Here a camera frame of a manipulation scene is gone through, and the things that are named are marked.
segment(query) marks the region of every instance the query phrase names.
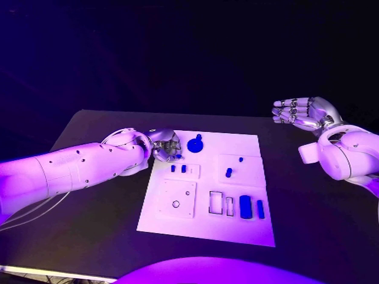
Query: blue object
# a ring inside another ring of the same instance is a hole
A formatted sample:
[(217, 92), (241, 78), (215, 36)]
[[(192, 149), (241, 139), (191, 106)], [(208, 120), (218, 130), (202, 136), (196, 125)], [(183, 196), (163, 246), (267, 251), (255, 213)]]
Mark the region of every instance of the blue object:
[(257, 213), (260, 214), (260, 219), (264, 219), (264, 202), (257, 201)]
[(201, 152), (204, 149), (204, 142), (202, 142), (202, 136), (201, 134), (196, 135), (196, 138), (191, 139), (188, 142), (188, 150), (192, 153)]
[(228, 170), (227, 170), (227, 177), (228, 177), (228, 178), (231, 177), (231, 174), (232, 174), (232, 169), (228, 168)]
[(251, 196), (243, 195), (238, 198), (238, 204), (241, 206), (241, 218), (251, 219)]

